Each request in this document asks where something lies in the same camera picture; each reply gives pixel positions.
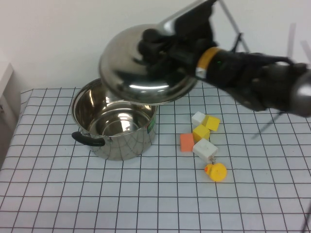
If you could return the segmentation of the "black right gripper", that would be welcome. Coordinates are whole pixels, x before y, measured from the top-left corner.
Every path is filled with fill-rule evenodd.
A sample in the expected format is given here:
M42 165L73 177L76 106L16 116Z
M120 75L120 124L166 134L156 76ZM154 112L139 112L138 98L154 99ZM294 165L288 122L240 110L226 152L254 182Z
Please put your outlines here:
M173 45L170 36L162 35L154 28L144 30L138 51L149 72L169 72L171 58L188 75L195 74L201 55L217 46L209 21L212 7L212 4L201 4L179 17L175 22Z

